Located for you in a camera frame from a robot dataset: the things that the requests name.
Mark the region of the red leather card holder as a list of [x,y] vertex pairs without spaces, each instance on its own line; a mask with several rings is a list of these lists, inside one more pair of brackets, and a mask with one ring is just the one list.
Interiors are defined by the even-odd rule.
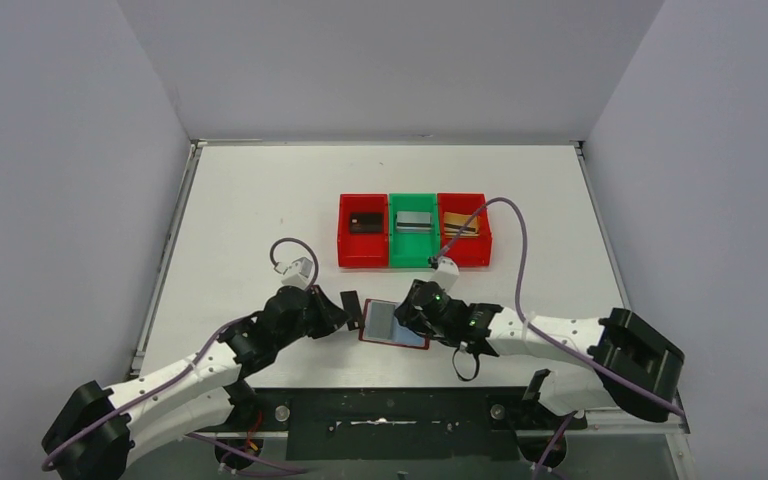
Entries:
[[428,350],[430,341],[402,326],[395,316],[398,304],[395,302],[367,299],[363,308],[363,324],[358,340],[361,342],[406,348]]

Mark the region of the dark grey card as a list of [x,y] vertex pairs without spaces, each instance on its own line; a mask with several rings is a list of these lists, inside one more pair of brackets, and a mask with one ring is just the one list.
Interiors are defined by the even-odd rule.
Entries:
[[356,290],[342,291],[340,293],[342,309],[348,315],[346,322],[349,331],[359,330],[363,325],[363,310],[360,304],[360,297]]

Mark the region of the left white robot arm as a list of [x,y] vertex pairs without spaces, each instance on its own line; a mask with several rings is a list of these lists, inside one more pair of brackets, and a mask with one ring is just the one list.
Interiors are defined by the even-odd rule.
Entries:
[[349,319],[318,286],[284,286],[194,354],[108,387],[85,383],[44,435],[42,469],[63,479],[118,479],[141,456],[192,432],[244,426],[256,411],[247,377],[295,341],[328,336]]

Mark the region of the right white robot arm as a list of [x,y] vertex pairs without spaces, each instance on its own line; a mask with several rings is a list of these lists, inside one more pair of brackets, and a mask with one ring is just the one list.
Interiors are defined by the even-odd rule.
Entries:
[[429,340],[481,356],[562,362],[566,372],[535,376],[522,400],[538,427],[559,416],[617,407],[644,421],[683,416],[675,397],[685,354],[638,314],[613,308],[605,317],[525,318],[513,307],[467,303],[433,281],[416,280],[396,307],[399,324]]

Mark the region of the gold VIP card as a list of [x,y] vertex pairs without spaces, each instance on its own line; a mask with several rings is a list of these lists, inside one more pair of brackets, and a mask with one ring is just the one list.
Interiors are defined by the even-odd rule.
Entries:
[[443,226],[447,230],[458,230],[466,226],[467,231],[478,231],[480,229],[478,218],[472,218],[470,215],[456,212],[443,213]]

